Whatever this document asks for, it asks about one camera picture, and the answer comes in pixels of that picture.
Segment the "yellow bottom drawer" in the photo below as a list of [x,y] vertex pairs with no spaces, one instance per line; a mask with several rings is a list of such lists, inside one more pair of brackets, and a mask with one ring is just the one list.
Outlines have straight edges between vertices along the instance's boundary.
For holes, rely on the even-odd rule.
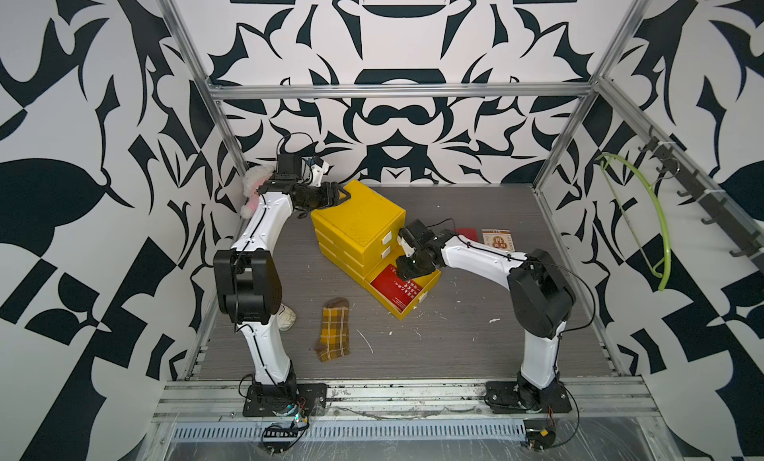
[[426,300],[441,278],[441,271],[404,281],[394,264],[381,264],[366,277],[363,287],[398,320],[404,320]]

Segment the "yellow plastic drawer cabinet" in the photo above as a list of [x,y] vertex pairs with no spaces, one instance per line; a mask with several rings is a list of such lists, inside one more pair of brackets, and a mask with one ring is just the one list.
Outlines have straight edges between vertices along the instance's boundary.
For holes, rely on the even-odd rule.
[[316,210],[310,218],[322,251],[351,277],[364,280],[395,248],[406,210],[358,180],[344,187],[349,202]]

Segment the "red postcard white text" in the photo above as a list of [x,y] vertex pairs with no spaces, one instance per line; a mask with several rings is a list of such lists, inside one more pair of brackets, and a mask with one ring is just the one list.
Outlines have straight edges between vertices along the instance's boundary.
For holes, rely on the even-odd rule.
[[398,277],[397,268],[387,267],[371,282],[371,286],[389,301],[398,313],[403,313],[423,292],[423,287],[414,281],[404,281]]

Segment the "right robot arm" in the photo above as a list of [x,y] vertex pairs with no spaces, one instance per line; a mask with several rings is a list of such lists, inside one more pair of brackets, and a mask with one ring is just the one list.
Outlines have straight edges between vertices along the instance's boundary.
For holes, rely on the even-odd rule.
[[539,412],[561,388],[557,360],[560,338],[575,305],[575,295],[550,254],[529,254],[463,238],[455,230],[436,233],[416,219],[398,232],[404,254],[396,259],[397,275],[414,280],[448,267],[461,269],[509,291],[515,319],[524,331],[523,359],[508,395],[488,395],[500,410]]

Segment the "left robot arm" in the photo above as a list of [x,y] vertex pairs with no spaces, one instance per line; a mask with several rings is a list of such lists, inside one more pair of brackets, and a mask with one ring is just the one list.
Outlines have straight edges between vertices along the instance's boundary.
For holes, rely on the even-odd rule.
[[213,269],[220,311],[244,336],[254,363],[252,401],[274,401],[284,407],[298,402],[298,387],[280,329],[283,301],[273,251],[288,219],[344,203],[349,193],[326,182],[329,163],[311,156],[280,154],[275,164],[254,166],[243,180],[246,227],[229,249],[214,256]]

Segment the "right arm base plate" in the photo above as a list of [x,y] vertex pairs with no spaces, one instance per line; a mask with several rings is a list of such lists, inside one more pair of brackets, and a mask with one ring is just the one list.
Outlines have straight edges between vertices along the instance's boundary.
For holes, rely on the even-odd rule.
[[488,381],[485,384],[485,404],[494,413],[569,413],[571,398],[565,386],[553,379],[545,389],[539,389],[529,381]]

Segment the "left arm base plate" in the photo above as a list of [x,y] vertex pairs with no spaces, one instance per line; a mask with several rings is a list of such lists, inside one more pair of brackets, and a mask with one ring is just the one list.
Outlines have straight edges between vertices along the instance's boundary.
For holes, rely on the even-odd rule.
[[294,387],[253,383],[245,395],[243,416],[312,415],[325,407],[326,398],[325,383],[298,383]]

